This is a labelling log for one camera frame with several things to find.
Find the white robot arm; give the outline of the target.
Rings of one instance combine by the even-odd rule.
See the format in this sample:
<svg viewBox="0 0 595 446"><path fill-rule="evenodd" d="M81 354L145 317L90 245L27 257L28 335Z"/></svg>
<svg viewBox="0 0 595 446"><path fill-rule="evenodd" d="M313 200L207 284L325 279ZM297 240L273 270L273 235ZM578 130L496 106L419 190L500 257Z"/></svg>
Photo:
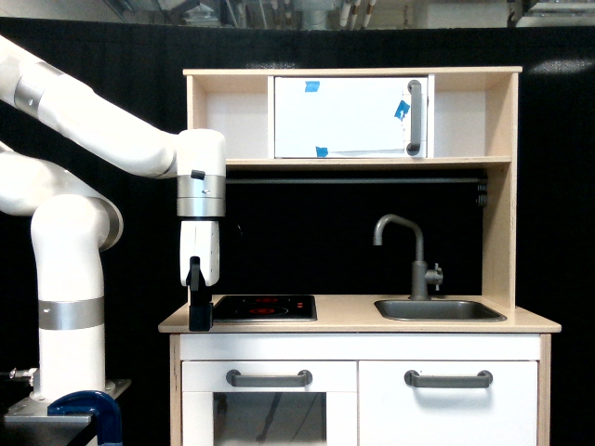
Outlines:
<svg viewBox="0 0 595 446"><path fill-rule="evenodd" d="M189 293L189 326L210 330L225 214L225 138L210 129L166 133L9 40L1 43L1 99L129 174L178 182L180 281ZM35 397L51 402L103 390L100 255L122 235L120 211L66 169L9 147L1 150L1 209L31 220L39 333Z"/></svg>

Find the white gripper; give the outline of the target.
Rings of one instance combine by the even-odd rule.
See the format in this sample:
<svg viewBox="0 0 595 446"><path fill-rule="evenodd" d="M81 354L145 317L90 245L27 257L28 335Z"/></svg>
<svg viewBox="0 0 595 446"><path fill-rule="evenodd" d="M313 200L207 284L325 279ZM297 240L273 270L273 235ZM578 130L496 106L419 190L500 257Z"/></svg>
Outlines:
<svg viewBox="0 0 595 446"><path fill-rule="evenodd" d="M219 224L209 220L180 223L179 277L190 292L189 330L208 332L213 326L212 294L219 280Z"/></svg>

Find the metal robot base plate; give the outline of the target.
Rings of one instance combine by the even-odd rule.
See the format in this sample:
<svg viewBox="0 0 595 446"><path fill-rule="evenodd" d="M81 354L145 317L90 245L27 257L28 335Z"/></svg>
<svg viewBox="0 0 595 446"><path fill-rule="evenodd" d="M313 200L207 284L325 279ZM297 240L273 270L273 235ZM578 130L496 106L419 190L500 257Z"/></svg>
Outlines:
<svg viewBox="0 0 595 446"><path fill-rule="evenodd" d="M103 391L115 400L130 386L128 379L109 381ZM50 403L27 397L9 407L1 418L3 445L98 445L96 420L91 415L48 416Z"/></svg>

